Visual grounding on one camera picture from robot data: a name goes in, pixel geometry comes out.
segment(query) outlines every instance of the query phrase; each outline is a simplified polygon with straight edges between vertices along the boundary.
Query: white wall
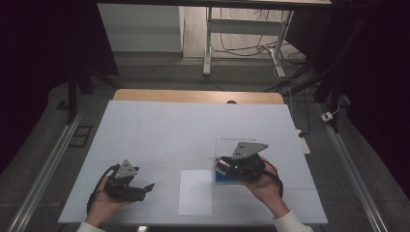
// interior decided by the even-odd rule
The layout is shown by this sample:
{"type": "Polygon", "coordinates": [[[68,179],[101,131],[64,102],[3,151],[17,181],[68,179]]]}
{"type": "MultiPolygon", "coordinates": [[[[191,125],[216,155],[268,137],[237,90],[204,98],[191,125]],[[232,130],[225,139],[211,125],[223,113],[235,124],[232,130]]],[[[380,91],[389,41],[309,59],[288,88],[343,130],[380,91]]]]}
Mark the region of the white wall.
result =
{"type": "Polygon", "coordinates": [[[99,4],[113,51],[183,50],[184,8],[99,4]]]}

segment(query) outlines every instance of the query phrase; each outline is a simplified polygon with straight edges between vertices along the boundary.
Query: white plug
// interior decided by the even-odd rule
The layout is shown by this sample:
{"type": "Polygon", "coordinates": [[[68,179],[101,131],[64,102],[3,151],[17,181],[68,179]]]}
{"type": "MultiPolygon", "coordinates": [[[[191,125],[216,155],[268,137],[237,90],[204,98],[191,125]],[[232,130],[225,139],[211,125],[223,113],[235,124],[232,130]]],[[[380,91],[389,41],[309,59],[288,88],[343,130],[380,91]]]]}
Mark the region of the white plug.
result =
{"type": "Polygon", "coordinates": [[[327,112],[327,113],[322,114],[322,120],[323,121],[329,122],[332,119],[333,119],[333,116],[332,116],[331,112],[327,112]]]}

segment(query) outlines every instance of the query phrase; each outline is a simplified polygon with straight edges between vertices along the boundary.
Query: hand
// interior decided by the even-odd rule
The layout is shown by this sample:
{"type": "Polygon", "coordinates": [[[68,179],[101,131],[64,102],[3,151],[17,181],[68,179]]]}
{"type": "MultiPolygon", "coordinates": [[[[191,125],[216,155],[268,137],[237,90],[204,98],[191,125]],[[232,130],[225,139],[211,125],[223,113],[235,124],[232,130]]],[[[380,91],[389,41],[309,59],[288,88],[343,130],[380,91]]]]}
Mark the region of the hand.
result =
{"type": "Polygon", "coordinates": [[[99,185],[97,189],[97,193],[94,198],[94,202],[91,205],[90,212],[88,213],[85,222],[95,226],[100,227],[106,220],[108,220],[111,216],[113,216],[118,209],[122,206],[131,204],[131,201],[116,201],[111,199],[105,191],[103,191],[103,187],[105,186],[108,177],[105,177],[102,180],[102,183],[99,185]]]}
{"type": "MultiPolygon", "coordinates": [[[[278,175],[278,169],[266,163],[265,170],[278,175]]],[[[266,175],[262,175],[256,182],[242,182],[252,194],[265,204],[274,214],[275,218],[280,218],[289,213],[286,203],[281,199],[279,194],[278,183],[266,175]]]]}

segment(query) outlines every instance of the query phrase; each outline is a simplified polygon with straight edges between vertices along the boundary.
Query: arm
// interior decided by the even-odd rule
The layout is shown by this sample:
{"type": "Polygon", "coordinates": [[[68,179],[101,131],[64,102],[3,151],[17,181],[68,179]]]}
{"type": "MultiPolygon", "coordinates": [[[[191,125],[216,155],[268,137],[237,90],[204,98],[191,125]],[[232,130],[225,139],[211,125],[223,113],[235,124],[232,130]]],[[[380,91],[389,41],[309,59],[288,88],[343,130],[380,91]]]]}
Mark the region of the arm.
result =
{"type": "MultiPolygon", "coordinates": [[[[278,175],[278,169],[267,164],[265,170],[278,175]]],[[[289,210],[286,203],[281,199],[279,194],[278,183],[271,177],[262,175],[254,183],[243,182],[252,194],[263,204],[265,204],[275,216],[274,225],[278,232],[310,232],[310,227],[304,226],[298,220],[293,211],[289,210]]]]}
{"type": "Polygon", "coordinates": [[[77,232],[103,232],[99,227],[102,226],[111,216],[113,216],[122,206],[131,204],[129,201],[115,201],[111,199],[104,191],[106,180],[105,177],[100,184],[90,212],[85,221],[81,223],[77,232]]]}

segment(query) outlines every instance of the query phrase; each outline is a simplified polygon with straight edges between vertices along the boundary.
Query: sleeve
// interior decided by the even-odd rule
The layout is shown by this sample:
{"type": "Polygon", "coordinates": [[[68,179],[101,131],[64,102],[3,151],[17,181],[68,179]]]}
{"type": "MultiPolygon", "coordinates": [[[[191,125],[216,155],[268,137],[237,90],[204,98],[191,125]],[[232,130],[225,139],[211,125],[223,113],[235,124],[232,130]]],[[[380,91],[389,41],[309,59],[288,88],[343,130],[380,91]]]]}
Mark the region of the sleeve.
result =
{"type": "Polygon", "coordinates": [[[287,215],[274,219],[278,232],[313,232],[309,226],[303,225],[293,211],[287,215]]]}
{"type": "Polygon", "coordinates": [[[89,223],[82,221],[79,225],[77,232],[105,232],[100,228],[90,225],[89,223]]]}

